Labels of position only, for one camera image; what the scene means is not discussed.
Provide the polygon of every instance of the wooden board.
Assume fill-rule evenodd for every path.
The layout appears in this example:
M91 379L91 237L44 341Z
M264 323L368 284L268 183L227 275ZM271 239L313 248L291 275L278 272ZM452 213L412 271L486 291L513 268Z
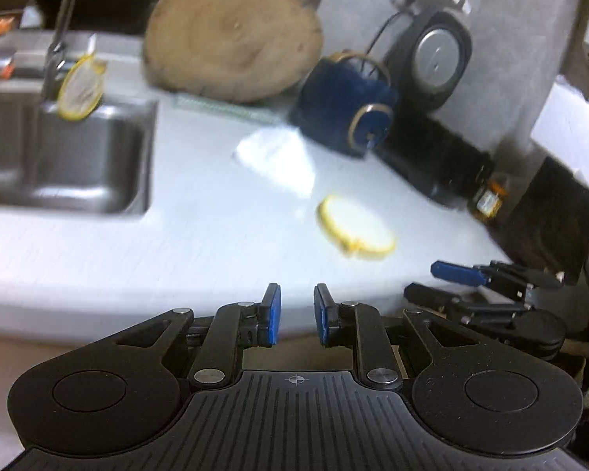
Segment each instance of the wooden board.
M301 80L322 46L308 0L160 0L145 59L162 86L242 103Z

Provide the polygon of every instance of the blue mug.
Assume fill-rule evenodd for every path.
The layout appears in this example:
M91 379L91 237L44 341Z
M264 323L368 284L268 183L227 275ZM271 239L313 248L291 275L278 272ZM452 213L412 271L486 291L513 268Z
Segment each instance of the blue mug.
M350 59L370 62L385 80L366 77L347 62ZM398 101L384 65L346 51L319 61L303 85L291 120L326 147L364 157L386 138Z

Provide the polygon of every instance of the gray wall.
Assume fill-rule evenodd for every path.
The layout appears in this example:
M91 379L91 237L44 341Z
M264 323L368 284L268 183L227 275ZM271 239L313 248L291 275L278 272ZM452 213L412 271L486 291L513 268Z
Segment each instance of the gray wall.
M474 53L456 91L437 111L450 130L482 150L523 155L567 49L578 0L469 0ZM325 53L362 50L393 12L390 0L322 0ZM381 58L408 18L388 31Z

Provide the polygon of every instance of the sink basin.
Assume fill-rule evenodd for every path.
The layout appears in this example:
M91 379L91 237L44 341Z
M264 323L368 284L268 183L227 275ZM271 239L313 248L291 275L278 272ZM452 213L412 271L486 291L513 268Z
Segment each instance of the sink basin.
M149 206L157 104L106 98L80 122L33 93L0 93L0 205L93 214Z

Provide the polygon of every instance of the faucet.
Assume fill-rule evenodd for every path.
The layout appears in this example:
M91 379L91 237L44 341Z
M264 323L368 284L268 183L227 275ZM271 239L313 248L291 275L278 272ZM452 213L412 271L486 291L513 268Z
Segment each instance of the faucet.
M65 36L70 27L75 2L76 0L61 0L61 6L59 7L59 12L57 14L57 22L55 23L55 33L53 34L52 42L48 47L46 61L44 63L44 81L41 87L42 101L47 101L54 95L53 89L55 88L55 81L57 80L57 72L65 64Z

